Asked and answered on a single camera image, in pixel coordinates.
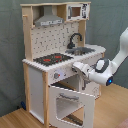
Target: countertop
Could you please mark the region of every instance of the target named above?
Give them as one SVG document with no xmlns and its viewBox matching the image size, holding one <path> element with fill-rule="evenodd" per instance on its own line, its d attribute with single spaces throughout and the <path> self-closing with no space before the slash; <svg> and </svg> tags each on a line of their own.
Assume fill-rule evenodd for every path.
<svg viewBox="0 0 128 128">
<path fill-rule="evenodd" d="M 49 71 L 51 69 L 56 69 L 58 67 L 61 67 L 61 66 L 65 66 L 65 65 L 68 65 L 70 63 L 73 63 L 73 62 L 76 62 L 76 61 L 80 61 L 82 59 L 87 59 L 87 58 L 90 58 L 90 57 L 93 57 L 95 55 L 98 55 L 100 53 L 104 53 L 105 52 L 105 48 L 101 47 L 101 46 L 97 46 L 97 45 L 89 45 L 89 44 L 86 44 L 85 45 L 86 48 L 91 48 L 91 49 L 94 49 L 95 52 L 91 52 L 91 53 L 88 53 L 88 54 L 85 54 L 85 55 L 82 55 L 82 56 L 74 56 L 74 55 L 71 55 L 71 54 L 67 54 L 65 53 L 65 51 L 61 51 L 61 54 L 64 54 L 64 55 L 67 55 L 67 56 L 71 56 L 73 57 L 74 59 L 70 59 L 70 60 L 67 60 L 65 62 L 62 62 L 62 63 L 58 63 L 58 64 L 54 64 L 54 65 L 51 65 L 49 67 L 46 67 L 46 66 L 43 66 L 41 64 L 38 64 L 36 62 L 31 62 L 27 59 L 24 59 L 23 62 L 24 63 L 27 63 L 28 65 L 31 65 L 35 68 L 38 68 L 39 70 L 42 70 L 42 71 Z"/>
</svg>

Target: microwave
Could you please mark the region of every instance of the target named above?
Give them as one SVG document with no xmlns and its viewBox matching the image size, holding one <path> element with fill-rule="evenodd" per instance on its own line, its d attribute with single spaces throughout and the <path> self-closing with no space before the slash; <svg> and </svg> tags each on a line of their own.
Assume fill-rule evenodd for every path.
<svg viewBox="0 0 128 128">
<path fill-rule="evenodd" d="M 89 18 L 90 4 L 69 4 L 67 5 L 67 21 Z"/>
</svg>

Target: wooden floor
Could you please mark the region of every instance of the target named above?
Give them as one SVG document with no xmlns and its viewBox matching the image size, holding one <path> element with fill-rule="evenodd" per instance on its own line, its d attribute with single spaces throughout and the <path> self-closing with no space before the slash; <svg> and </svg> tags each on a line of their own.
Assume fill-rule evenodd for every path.
<svg viewBox="0 0 128 128">
<path fill-rule="evenodd" d="M 0 128 L 44 128 L 37 119 L 23 109 L 0 118 Z"/>
<path fill-rule="evenodd" d="M 82 119 L 82 109 L 73 113 Z M 102 86 L 102 96 L 96 100 L 93 128 L 115 128 L 128 118 L 128 89 L 117 85 Z M 23 109 L 0 118 L 0 128 L 44 128 Z"/>
</svg>

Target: sink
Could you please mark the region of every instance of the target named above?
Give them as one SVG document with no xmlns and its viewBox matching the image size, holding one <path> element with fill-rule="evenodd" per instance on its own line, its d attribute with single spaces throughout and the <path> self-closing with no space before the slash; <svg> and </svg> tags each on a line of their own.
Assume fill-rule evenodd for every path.
<svg viewBox="0 0 128 128">
<path fill-rule="evenodd" d="M 72 54 L 75 56 L 85 55 L 91 52 L 95 52 L 95 50 L 86 47 L 78 47 L 78 48 L 68 49 L 65 51 L 65 53 Z"/>
</svg>

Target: faucet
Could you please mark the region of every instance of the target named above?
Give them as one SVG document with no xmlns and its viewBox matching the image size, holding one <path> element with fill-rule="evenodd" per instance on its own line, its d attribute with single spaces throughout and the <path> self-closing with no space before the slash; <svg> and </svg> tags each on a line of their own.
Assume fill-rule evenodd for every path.
<svg viewBox="0 0 128 128">
<path fill-rule="evenodd" d="M 70 38 L 70 43 L 68 44 L 67 48 L 68 49 L 72 49 L 73 47 L 75 47 L 75 44 L 73 44 L 72 39 L 75 35 L 79 35 L 80 36 L 80 41 L 82 41 L 82 35 L 80 33 L 74 33 L 71 38 Z"/>
</svg>

